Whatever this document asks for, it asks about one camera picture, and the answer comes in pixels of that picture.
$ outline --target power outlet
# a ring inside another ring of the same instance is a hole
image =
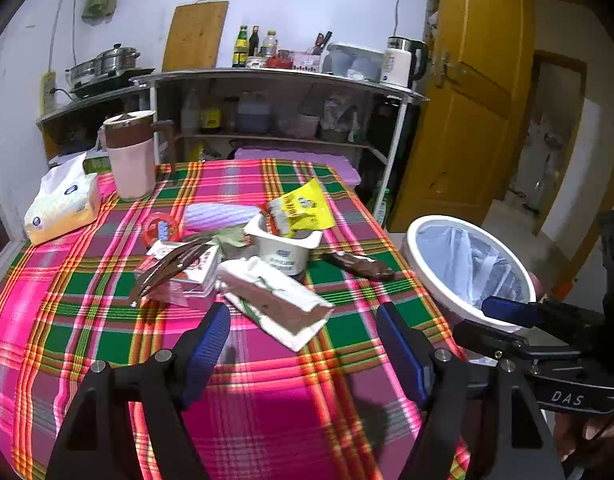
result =
[[[46,115],[56,110],[56,72],[46,72],[40,79],[40,114]]]

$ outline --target wooden door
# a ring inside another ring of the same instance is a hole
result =
[[[389,231],[429,214],[482,224],[507,177],[533,55],[531,0],[440,0],[431,98]]]

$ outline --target door handle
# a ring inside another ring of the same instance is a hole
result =
[[[448,76],[448,72],[450,70],[452,71],[455,70],[456,72],[459,72],[460,74],[467,73],[467,70],[465,68],[461,67],[460,65],[450,63],[449,59],[450,59],[450,53],[448,50],[445,50],[440,59],[439,67],[436,70],[436,86],[438,88],[443,87],[443,84],[445,83],[445,79],[450,79],[450,80],[455,81],[455,79]]]

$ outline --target blue gripper pad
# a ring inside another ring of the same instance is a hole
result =
[[[230,326],[229,308],[224,303],[214,303],[199,327],[193,331],[197,344],[185,368],[184,386],[179,399],[183,410],[203,395],[227,341]]]
[[[391,301],[378,307],[376,325],[405,396],[424,410],[434,387],[434,347],[425,334],[407,325]]]
[[[487,317],[531,328],[543,322],[543,316],[534,303],[520,303],[490,296],[482,302],[482,313]]]

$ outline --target kettle handle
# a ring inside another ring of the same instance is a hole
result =
[[[411,64],[409,78],[412,81],[417,81],[425,75],[425,70],[427,70],[427,60],[429,59],[429,47],[424,41],[411,40],[411,50],[412,54],[419,50],[420,51],[420,65],[418,67],[418,71],[416,70],[416,63]]]
[[[171,174],[174,176],[176,173],[176,146],[174,145],[174,131],[176,124],[174,121],[156,121],[152,123],[152,131],[162,132],[167,139],[167,158],[171,164]]]

